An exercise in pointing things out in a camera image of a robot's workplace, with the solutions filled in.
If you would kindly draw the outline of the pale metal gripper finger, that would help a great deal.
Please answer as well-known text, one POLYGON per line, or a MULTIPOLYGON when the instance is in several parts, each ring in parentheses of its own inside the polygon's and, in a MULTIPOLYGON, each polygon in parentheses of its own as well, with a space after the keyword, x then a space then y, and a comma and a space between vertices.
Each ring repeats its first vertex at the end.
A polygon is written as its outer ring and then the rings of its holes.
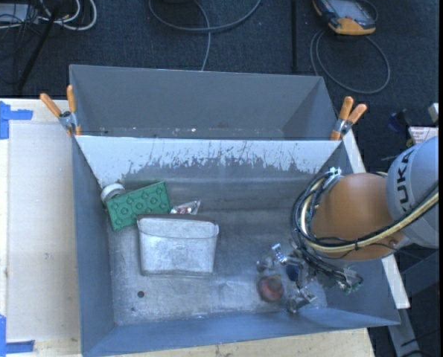
POLYGON ((274 270, 283 263, 283 253, 279 243, 273 245, 260 260, 256 263, 257 271, 274 270))
POLYGON ((297 313, 302 307, 312 304, 316 295, 307 288, 297 289, 286 300, 285 308, 289 313, 297 313))

